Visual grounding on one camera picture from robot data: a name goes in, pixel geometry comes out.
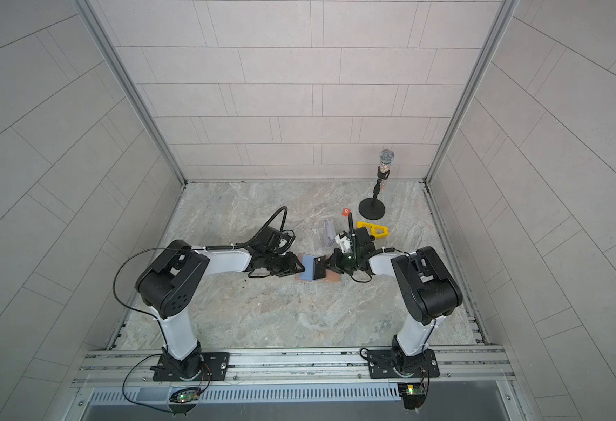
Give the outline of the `brown leather card holder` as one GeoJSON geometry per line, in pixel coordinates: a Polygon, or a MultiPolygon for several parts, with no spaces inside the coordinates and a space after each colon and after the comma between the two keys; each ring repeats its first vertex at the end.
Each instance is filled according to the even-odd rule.
{"type": "Polygon", "coordinates": [[[314,256],[299,254],[299,263],[304,271],[295,274],[295,279],[302,282],[339,282],[341,275],[327,268],[329,255],[314,256]]]}

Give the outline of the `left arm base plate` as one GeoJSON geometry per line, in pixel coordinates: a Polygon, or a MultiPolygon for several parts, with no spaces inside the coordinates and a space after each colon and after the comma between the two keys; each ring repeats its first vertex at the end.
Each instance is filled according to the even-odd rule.
{"type": "Polygon", "coordinates": [[[219,382],[225,380],[230,357],[225,352],[199,352],[178,361],[163,353],[150,370],[154,382],[219,382]]]}

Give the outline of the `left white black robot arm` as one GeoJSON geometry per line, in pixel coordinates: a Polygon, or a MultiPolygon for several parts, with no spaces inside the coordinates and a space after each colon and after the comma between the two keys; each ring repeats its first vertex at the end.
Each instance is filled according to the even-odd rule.
{"type": "Polygon", "coordinates": [[[266,227],[245,243],[192,247],[184,240],[174,240],[165,247],[136,282],[164,338],[159,361],[151,368],[153,380],[190,381],[206,372],[202,347],[188,312],[204,277],[221,273],[253,277],[258,269],[262,276],[303,273],[304,265],[289,250],[292,243],[288,233],[266,227]]]}

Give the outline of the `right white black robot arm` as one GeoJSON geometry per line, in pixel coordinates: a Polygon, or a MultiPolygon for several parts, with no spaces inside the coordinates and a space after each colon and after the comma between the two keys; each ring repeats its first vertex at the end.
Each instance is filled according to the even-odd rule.
{"type": "Polygon", "coordinates": [[[351,277],[392,276],[397,280],[407,317],[385,354],[366,351],[364,358],[379,368],[390,367],[399,377],[433,376],[429,340],[439,325],[463,303],[463,294],[433,247],[406,253],[377,248],[367,229],[357,228],[335,237],[336,248],[326,267],[351,277]]]}

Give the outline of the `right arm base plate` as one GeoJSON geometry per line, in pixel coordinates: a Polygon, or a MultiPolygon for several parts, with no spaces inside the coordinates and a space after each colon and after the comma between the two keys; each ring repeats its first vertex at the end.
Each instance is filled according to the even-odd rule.
{"type": "Polygon", "coordinates": [[[432,349],[407,356],[400,348],[360,349],[372,379],[439,378],[439,363],[432,349]]]}

